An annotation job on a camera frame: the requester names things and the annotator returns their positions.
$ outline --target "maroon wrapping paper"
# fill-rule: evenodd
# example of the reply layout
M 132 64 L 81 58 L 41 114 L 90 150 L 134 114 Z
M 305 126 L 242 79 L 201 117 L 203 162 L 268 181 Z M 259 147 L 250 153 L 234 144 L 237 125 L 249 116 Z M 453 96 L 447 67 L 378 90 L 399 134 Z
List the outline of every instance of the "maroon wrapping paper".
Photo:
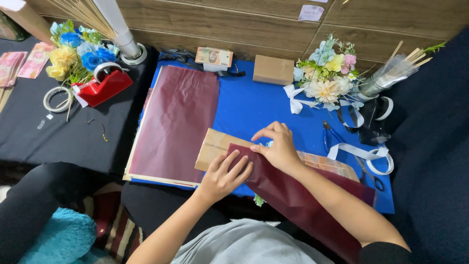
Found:
M 357 262 L 362 248 L 360 243 L 317 202 L 300 182 L 276 169 L 264 156 L 252 152 L 249 148 L 230 144 L 228 154 L 236 149 L 241 153 L 232 162 L 231 167 L 244 155 L 248 155 L 249 161 L 254 163 L 254 169 L 245 182 L 252 191 L 347 262 Z M 373 206 L 374 189 L 329 171 L 311 169 Z
M 163 66 L 140 125 L 131 174 L 200 183 L 194 169 L 217 111 L 213 73 Z

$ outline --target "teal fluffy cushion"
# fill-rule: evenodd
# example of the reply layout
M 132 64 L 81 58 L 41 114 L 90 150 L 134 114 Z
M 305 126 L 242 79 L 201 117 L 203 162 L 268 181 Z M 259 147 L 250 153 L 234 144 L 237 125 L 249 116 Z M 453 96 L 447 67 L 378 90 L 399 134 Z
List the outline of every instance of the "teal fluffy cushion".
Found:
M 85 255 L 95 239 L 93 219 L 59 208 L 19 264 L 69 264 Z

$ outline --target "person's left hand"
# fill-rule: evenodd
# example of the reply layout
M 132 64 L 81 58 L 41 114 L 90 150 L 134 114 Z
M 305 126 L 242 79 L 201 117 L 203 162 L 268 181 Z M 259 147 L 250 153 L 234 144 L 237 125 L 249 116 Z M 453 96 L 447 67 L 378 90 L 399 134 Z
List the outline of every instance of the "person's left hand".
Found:
M 238 164 L 228 172 L 228 167 L 238 155 L 239 150 L 235 150 L 228 157 L 226 154 L 216 157 L 210 164 L 202 179 L 202 183 L 196 189 L 194 195 L 211 206 L 243 183 L 251 174 L 253 165 L 252 162 L 250 162 L 246 169 L 240 174 L 242 168 L 246 162 L 248 162 L 248 157 L 244 156 Z

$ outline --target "tape dispenser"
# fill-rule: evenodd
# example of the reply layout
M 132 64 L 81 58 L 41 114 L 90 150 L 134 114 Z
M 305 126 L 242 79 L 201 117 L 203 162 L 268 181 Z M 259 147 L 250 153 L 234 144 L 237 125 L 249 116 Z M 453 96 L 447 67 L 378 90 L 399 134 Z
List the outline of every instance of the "tape dispenser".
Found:
M 93 76 L 87 83 L 72 83 L 72 89 L 91 107 L 99 105 L 134 83 L 122 67 L 114 62 L 98 65 Z

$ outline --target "banknote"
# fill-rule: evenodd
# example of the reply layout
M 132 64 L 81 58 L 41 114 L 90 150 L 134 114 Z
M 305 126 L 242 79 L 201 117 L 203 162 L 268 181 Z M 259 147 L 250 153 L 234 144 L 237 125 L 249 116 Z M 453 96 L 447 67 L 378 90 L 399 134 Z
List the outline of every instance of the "banknote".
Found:
M 0 57 L 0 87 L 10 87 L 26 58 L 27 52 L 6 52 Z
M 34 45 L 26 62 L 21 67 L 18 77 L 36 79 L 49 59 L 49 52 L 55 49 L 55 46 L 41 42 Z
M 232 59 L 233 52 L 231 51 L 211 47 L 199 47 L 197 49 L 195 62 L 231 67 Z

